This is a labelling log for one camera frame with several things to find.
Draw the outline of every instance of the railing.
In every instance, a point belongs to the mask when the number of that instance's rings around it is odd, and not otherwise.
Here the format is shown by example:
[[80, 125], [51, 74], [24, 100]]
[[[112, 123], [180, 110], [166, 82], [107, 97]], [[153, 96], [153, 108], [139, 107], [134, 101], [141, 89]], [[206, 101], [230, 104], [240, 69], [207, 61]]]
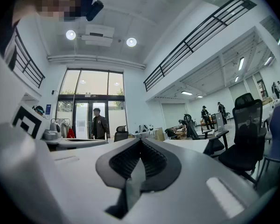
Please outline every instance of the railing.
[[38, 69], [37, 65], [27, 52], [18, 30], [16, 30], [15, 46], [17, 50], [15, 65], [37, 88], [39, 88], [45, 76]]
[[256, 4], [249, 0], [230, 0], [221, 6], [187, 35], [149, 75], [144, 81], [146, 91], [150, 90], [208, 40], [255, 6]]

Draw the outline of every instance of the ceiling air conditioner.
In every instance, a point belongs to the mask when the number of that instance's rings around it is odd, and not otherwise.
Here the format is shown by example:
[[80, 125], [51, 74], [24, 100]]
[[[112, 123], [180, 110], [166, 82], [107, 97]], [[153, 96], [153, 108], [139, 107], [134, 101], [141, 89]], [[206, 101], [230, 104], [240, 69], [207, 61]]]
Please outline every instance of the ceiling air conditioner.
[[113, 41], [115, 28], [101, 25], [87, 25], [86, 35], [82, 35], [82, 40], [86, 45], [110, 47]]

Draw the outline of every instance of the ceiling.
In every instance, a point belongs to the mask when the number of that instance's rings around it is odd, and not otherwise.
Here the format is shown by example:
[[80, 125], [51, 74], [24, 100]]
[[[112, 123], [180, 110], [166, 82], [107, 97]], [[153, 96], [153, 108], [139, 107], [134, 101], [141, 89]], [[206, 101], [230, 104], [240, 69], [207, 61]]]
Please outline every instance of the ceiling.
[[[49, 56], [105, 56], [144, 63], [163, 32], [192, 0], [101, 0], [104, 9], [91, 22], [79, 18], [74, 22], [37, 17], [42, 42]], [[88, 24], [115, 28], [111, 47], [86, 45], [79, 36]], [[77, 39], [70, 41], [65, 33], [74, 30]], [[130, 48], [126, 40], [134, 37], [137, 45]]]
[[[278, 41], [280, 25], [272, 17], [265, 19], [262, 24]], [[235, 84], [237, 76], [239, 76], [238, 82], [240, 82], [255, 74], [264, 67], [270, 56], [273, 57], [272, 52], [258, 36], [256, 30], [252, 29], [249, 34], [242, 35], [236, 44], [226, 46], [210, 62], [196, 71], [190, 71], [186, 77], [171, 84], [156, 98], [192, 101], [199, 95], [210, 95]], [[242, 57], [244, 57], [243, 67], [238, 70], [239, 60]], [[182, 91], [190, 92], [193, 95], [184, 95], [181, 93]]]

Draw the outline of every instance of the red bag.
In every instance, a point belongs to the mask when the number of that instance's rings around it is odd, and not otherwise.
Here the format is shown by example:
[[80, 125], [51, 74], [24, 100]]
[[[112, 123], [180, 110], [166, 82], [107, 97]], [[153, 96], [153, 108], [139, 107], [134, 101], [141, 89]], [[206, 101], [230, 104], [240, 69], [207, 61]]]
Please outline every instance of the red bag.
[[74, 138], [75, 138], [74, 131], [70, 128], [69, 133], [67, 134], [67, 139], [74, 139]]

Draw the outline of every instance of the blue chair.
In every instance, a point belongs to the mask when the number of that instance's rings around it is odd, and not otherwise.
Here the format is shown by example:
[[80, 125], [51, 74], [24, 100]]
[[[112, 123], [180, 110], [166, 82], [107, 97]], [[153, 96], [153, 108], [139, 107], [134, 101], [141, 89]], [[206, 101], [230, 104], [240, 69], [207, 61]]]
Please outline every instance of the blue chair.
[[274, 112], [272, 114], [272, 119], [270, 122], [270, 130], [272, 133], [272, 145], [269, 151], [264, 153], [264, 161], [255, 186], [258, 184], [261, 178], [266, 161], [268, 161], [266, 170], [269, 166], [270, 161], [280, 163], [280, 106], [275, 107], [274, 109]]

